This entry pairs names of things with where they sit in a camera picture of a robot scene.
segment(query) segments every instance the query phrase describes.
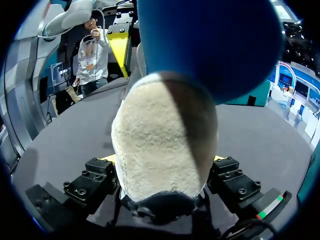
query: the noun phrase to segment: yellow bracket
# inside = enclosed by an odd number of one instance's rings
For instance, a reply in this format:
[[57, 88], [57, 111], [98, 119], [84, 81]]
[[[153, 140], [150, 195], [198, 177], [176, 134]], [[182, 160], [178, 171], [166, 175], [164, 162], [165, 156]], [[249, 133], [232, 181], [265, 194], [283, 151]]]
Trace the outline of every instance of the yellow bracket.
[[128, 78], [128, 73], [125, 67], [127, 46], [129, 40], [128, 32], [112, 33], [107, 35], [108, 41], [112, 48], [116, 61], [119, 64], [121, 72], [125, 78]]
[[[116, 162], [116, 155], [113, 154], [113, 155], [106, 156], [106, 157], [103, 157], [103, 158], [98, 158], [98, 159], [99, 160], [107, 160], [109, 162], [115, 163]], [[217, 161], [218, 159], [226, 159], [226, 157], [215, 156], [213, 161]]]

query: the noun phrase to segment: plush toy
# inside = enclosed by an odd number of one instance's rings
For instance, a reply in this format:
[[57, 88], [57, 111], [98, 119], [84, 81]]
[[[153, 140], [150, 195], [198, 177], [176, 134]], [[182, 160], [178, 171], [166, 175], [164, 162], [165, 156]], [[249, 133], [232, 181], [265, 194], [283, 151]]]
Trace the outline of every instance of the plush toy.
[[159, 192], [196, 197], [217, 149], [217, 114], [210, 94], [173, 72], [139, 80], [112, 124], [120, 185], [135, 202]]
[[216, 105], [248, 93], [283, 44], [268, 0], [138, 0], [147, 76], [112, 124], [120, 185], [134, 202], [158, 193], [195, 198], [218, 142]]

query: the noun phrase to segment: person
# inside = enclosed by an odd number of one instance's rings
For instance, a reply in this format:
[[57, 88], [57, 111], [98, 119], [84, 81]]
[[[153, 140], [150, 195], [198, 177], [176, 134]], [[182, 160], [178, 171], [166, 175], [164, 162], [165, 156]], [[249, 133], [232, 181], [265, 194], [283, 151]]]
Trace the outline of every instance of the person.
[[79, 45], [78, 51], [78, 69], [74, 85], [81, 86], [83, 97], [107, 84], [108, 77], [108, 53], [112, 51], [107, 37], [104, 38], [104, 32], [108, 30], [97, 27], [97, 19], [91, 17], [84, 23], [88, 34]]

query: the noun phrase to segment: blue plush fabric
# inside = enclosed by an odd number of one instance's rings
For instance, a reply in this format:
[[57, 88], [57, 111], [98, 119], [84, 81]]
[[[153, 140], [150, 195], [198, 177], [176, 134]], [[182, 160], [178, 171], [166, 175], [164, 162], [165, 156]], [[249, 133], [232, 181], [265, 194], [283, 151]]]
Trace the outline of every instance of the blue plush fabric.
[[216, 104], [257, 87], [283, 46], [269, 0], [138, 0], [147, 73], [187, 74]]

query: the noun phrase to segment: ceiling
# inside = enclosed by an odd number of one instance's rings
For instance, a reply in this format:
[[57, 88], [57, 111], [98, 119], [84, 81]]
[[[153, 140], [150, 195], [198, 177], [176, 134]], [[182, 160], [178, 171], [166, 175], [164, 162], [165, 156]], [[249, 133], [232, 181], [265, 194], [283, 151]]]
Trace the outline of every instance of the ceiling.
[[303, 24], [298, 21], [283, 22], [283, 31], [285, 34], [284, 50], [281, 60], [287, 63], [295, 62], [313, 70], [320, 78], [319, 57], [315, 51], [314, 42], [309, 39], [304, 31]]

